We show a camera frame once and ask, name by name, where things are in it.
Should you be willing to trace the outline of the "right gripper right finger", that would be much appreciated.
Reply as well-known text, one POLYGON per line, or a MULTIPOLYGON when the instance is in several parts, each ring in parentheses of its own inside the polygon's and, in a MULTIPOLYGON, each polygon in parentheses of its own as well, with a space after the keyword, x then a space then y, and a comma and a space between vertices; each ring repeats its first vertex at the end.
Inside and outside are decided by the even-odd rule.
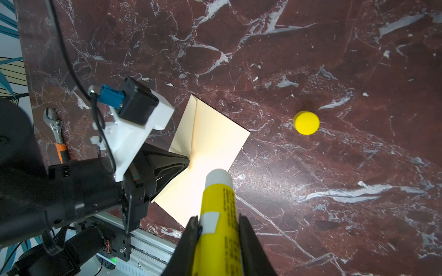
POLYGON ((244 276, 277 276, 246 216, 239 215, 238 229, 244 276))

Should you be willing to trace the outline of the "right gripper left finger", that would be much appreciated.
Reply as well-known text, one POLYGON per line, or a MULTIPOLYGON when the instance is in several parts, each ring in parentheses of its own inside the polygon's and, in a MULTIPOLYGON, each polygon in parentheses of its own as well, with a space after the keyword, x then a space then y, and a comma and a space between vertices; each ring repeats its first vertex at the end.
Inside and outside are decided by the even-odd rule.
POLYGON ((190 218, 185 231, 161 276, 191 276, 195 260, 196 247, 202 227, 198 216, 190 218))

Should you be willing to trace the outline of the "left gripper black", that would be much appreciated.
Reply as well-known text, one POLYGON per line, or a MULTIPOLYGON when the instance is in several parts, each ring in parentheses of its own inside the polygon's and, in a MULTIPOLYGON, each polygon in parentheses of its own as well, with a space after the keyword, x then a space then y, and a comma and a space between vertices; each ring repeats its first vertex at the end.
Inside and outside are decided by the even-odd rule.
POLYGON ((189 158, 144 144, 125 172, 122 187, 122 220, 130 233, 140 226, 150 203, 169 183, 189 166, 189 158))

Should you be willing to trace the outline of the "manila paper envelope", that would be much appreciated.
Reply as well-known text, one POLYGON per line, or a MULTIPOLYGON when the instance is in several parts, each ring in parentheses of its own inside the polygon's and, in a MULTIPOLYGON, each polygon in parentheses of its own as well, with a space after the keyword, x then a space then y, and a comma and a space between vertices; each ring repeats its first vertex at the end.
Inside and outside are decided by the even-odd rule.
POLYGON ((156 196, 154 202, 180 225, 200 213, 206 176, 228 171, 250 133, 198 98, 191 96, 169 152, 187 156, 189 166, 156 196))

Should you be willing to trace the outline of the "yellow glue stick cap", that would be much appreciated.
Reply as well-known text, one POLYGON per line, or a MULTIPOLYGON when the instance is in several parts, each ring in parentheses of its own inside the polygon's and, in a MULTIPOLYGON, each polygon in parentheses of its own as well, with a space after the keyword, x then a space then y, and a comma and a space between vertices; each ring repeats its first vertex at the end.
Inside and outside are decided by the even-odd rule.
POLYGON ((320 119, 313 112, 303 110, 294 116, 293 125, 298 133, 308 136, 319 130, 320 119))

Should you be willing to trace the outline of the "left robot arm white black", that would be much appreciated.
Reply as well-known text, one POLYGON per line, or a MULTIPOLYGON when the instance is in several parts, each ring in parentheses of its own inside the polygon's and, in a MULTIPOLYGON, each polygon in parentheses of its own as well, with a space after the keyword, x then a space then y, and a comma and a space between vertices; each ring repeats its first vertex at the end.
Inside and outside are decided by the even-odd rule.
POLYGON ((151 201, 189 166, 144 144, 116 182, 100 158, 45 167, 28 115, 1 101, 1 247, 29 249, 3 276, 74 276, 100 251, 130 258, 129 234, 151 201))

